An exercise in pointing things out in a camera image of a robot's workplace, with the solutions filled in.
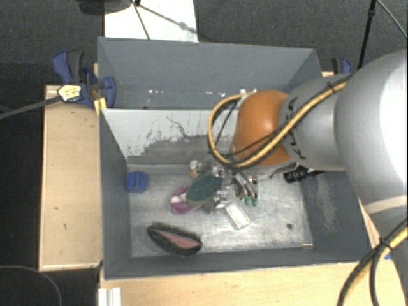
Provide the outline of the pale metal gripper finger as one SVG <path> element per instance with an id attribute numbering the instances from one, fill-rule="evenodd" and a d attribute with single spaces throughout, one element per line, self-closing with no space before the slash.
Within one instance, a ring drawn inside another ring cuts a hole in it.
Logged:
<path id="1" fill-rule="evenodd" d="M 244 229 L 250 225 L 251 220 L 248 215 L 236 203 L 230 203 L 224 209 L 237 230 Z"/>

